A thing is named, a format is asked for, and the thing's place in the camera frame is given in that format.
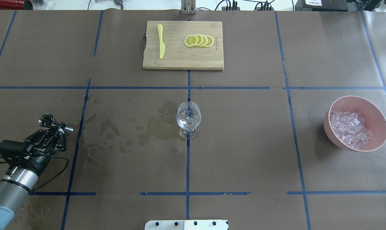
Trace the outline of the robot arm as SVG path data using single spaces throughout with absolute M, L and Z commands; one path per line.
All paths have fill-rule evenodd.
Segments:
M 38 130 L 23 142 L 3 140 L 0 143 L 0 164 L 9 167 L 0 180 L 0 230 L 13 220 L 28 195 L 36 191 L 38 181 L 56 152 L 66 151 L 66 124 L 40 122 Z

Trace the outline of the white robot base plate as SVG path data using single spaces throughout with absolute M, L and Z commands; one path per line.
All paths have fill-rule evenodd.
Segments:
M 228 220 L 152 220 L 145 224 L 145 230 L 228 230 Z

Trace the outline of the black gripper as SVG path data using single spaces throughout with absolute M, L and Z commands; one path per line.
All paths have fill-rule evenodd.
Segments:
M 66 124 L 43 122 L 45 130 L 38 130 L 34 134 L 26 137 L 24 143 L 30 144 L 35 150 L 44 154 L 55 154 L 56 152 L 66 151 Z

